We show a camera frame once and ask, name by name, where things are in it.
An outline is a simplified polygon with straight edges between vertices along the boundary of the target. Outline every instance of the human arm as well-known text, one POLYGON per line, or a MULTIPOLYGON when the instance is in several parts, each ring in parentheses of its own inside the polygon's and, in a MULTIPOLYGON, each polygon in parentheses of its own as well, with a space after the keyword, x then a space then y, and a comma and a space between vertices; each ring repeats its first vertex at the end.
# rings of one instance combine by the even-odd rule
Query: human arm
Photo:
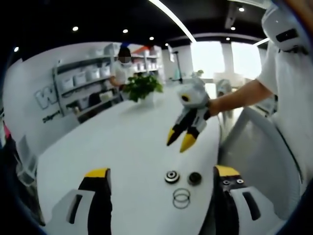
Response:
POLYGON ((248 82, 233 93, 210 100, 208 107, 211 116, 215 116, 219 112, 250 106, 268 98, 272 94, 277 94, 275 53, 276 48, 270 43, 262 72, 255 80, 248 82))
POLYGON ((268 98, 271 94, 269 89, 255 79, 246 83, 235 92, 210 100, 208 103, 210 114, 215 116, 220 112, 250 106, 268 98))

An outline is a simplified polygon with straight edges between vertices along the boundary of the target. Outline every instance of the yellow fingertip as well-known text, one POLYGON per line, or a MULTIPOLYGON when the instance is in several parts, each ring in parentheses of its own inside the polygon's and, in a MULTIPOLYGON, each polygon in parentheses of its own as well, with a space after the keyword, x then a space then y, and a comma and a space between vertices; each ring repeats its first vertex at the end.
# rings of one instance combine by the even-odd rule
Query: yellow fingertip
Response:
POLYGON ((170 141, 170 138, 172 137, 173 134, 174 134, 174 130, 171 129, 167 136, 167 143, 170 141))
POLYGON ((186 134, 180 147, 180 153, 183 153, 184 151, 189 149, 191 146, 194 145, 195 142, 196 139, 191 134, 186 134))

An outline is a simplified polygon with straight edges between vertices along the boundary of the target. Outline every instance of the bright window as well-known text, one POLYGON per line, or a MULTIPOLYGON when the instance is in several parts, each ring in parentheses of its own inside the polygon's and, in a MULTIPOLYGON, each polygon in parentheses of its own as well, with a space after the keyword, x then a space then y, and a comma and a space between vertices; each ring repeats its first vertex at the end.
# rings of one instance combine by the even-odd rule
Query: bright window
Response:
POLYGON ((234 72, 245 78, 254 79, 262 69, 259 49, 251 44, 231 43, 234 72))
POLYGON ((203 70, 202 78, 213 78, 215 72, 225 72, 220 42, 196 42, 191 44, 194 71, 203 70))

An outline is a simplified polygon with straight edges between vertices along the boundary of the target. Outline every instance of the potted plant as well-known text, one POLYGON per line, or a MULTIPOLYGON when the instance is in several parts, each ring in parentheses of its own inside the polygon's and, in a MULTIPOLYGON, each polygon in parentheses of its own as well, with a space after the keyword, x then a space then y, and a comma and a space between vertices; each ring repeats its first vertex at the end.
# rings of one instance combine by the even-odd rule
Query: potted plant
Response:
POLYGON ((197 72, 198 77, 201 77, 202 74, 204 74, 203 70, 198 70, 198 72, 197 72))
POLYGON ((143 103, 153 102, 154 92, 163 92, 163 86, 152 76, 136 76, 128 78, 129 83, 125 85, 123 92, 128 93, 129 100, 143 103))

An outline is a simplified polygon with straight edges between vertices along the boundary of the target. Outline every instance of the white countertop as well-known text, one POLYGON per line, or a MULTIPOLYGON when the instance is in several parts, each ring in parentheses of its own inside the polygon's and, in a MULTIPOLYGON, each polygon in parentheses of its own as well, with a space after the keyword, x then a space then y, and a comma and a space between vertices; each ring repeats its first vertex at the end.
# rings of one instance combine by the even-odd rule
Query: white countertop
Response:
POLYGON ((155 94, 155 106, 125 101, 83 123, 48 148, 39 158, 38 195, 46 223, 52 208, 71 189, 78 189, 84 175, 108 167, 112 180, 113 235, 198 235, 213 190, 213 166, 217 163, 220 127, 210 118, 197 142, 180 154, 182 134, 171 146, 167 135, 182 111, 175 87, 155 94), (169 185, 167 171, 180 180, 169 185), (191 172, 202 183, 190 186, 191 172), (173 206, 173 192, 190 191, 190 205, 173 206))

